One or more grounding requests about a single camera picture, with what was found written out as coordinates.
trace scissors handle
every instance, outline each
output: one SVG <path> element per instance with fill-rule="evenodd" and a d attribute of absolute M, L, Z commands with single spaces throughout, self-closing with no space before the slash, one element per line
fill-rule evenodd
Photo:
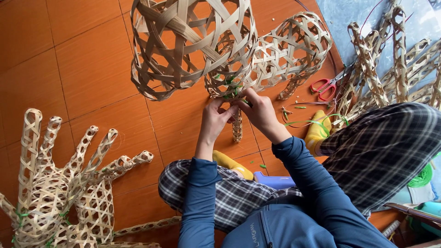
<path fill-rule="evenodd" d="M 318 82 L 322 82 L 322 81 L 325 82 L 323 85 L 321 85 L 321 86 L 318 87 L 318 88 L 315 88 L 315 87 L 314 87 L 314 85 L 315 85 L 316 83 L 318 83 Z M 324 87 L 328 86 L 330 83 L 331 83 L 331 81 L 330 81 L 329 79 L 320 79 L 320 80 L 317 80 L 317 81 L 315 81 L 313 84 L 311 84 L 311 90 L 312 90 L 313 92 L 320 92 Z"/>
<path fill-rule="evenodd" d="M 329 90 L 331 90 L 331 89 L 332 89 L 332 92 L 331 92 L 331 93 L 328 93 L 328 94 L 329 94 L 329 97 L 326 98 L 326 99 L 323 98 L 323 94 L 324 94 L 326 91 L 329 91 Z M 322 92 L 319 92 L 319 93 L 318 93 L 318 98 L 319 98 L 320 100 L 322 100 L 322 101 L 328 101 L 328 100 L 331 99 L 332 96 L 334 95 L 335 90 L 336 90 L 336 86 L 335 86 L 335 84 L 330 84 L 330 85 L 328 86 L 328 88 L 326 88 L 326 89 L 324 89 Z"/>

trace leg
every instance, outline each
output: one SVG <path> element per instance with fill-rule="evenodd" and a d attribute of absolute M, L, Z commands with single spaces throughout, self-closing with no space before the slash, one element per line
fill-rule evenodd
<path fill-rule="evenodd" d="M 323 166 L 367 216 L 391 199 L 441 151 L 441 112 L 401 103 L 362 115 L 324 140 Z"/>
<path fill-rule="evenodd" d="M 159 196 L 174 210 L 182 212 L 188 167 L 191 160 L 170 163 L 159 176 Z M 245 218 L 267 200 L 286 194 L 300 195 L 298 190 L 275 190 L 255 181 L 246 180 L 231 170 L 218 166 L 222 181 L 216 183 L 215 228 L 225 233 L 242 224 Z"/>

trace sleeve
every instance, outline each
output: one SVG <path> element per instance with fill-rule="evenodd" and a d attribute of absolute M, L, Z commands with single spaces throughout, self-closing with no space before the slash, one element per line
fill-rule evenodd
<path fill-rule="evenodd" d="M 288 138 L 273 144 L 272 150 L 313 204 L 315 220 L 334 236 L 337 247 L 396 247 L 361 215 L 302 139 Z"/>
<path fill-rule="evenodd" d="M 193 158 L 188 170 L 178 248 L 214 247 L 217 163 Z"/>

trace orange tile floor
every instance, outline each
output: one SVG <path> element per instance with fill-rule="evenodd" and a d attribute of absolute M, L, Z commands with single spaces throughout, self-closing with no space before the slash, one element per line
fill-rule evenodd
<path fill-rule="evenodd" d="M 321 16 L 315 1 L 305 1 L 305 4 Z M 23 114 L 27 108 L 37 108 L 43 113 L 44 125 L 51 116 L 63 118 L 53 150 L 54 162 L 59 167 L 69 161 L 91 125 L 98 126 L 100 131 L 86 153 L 86 160 L 110 128 L 117 129 L 120 135 L 101 166 L 123 154 L 132 157 L 142 150 L 155 155 L 152 163 L 140 165 L 114 181 L 116 230 L 177 214 L 160 199 L 157 179 L 168 163 L 192 157 L 202 108 L 209 98 L 203 82 L 177 91 L 163 102 L 148 101 L 137 92 L 130 81 L 133 57 L 131 5 L 132 0 L 0 2 L 0 155 L 3 159 L 0 163 L 0 192 L 12 204 L 16 204 L 18 194 Z M 279 0 L 274 4 L 252 0 L 252 7 L 259 35 L 303 11 L 292 0 Z M 336 48 L 331 51 L 337 69 L 342 69 Z M 316 101 L 317 96 L 311 95 L 308 90 L 311 82 L 333 76 L 333 64 L 328 59 L 322 69 L 299 87 L 290 99 L 277 100 L 285 83 L 269 88 L 261 95 L 273 100 L 282 121 L 281 106 L 296 100 Z M 289 117 L 290 120 L 309 120 L 318 109 L 325 110 L 325 107 L 309 105 L 307 109 L 295 109 Z M 289 130 L 293 135 L 304 137 L 307 127 Z M 288 175 L 280 161 L 272 155 L 270 142 L 251 126 L 245 115 L 242 141 L 233 142 L 231 125 L 227 125 L 215 149 L 253 172 Z M 122 240 L 155 241 L 163 247 L 175 247 L 178 230 L 179 227 L 174 226 L 123 237 Z M 223 235 L 217 233 L 218 240 Z M 5 247 L 11 246 L 11 236 L 10 222 L 0 212 L 0 241 Z"/>

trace person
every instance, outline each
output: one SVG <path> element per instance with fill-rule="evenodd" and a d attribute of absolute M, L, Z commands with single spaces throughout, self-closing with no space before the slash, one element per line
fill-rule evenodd
<path fill-rule="evenodd" d="M 251 88 L 243 93 L 252 107 L 208 104 L 194 157 L 160 175 L 161 198 L 182 212 L 178 247 L 212 248 L 214 229 L 227 233 L 224 248 L 396 247 L 367 217 L 441 150 L 441 112 L 413 102 L 389 105 L 325 139 L 312 124 L 302 140 L 279 123 L 269 98 Z M 213 161 L 214 142 L 237 108 L 272 142 L 296 187 L 275 190 L 252 181 L 243 166 L 233 171 Z M 324 117 L 319 111 L 314 120 L 330 129 Z M 328 158 L 321 165 L 313 155 Z"/>

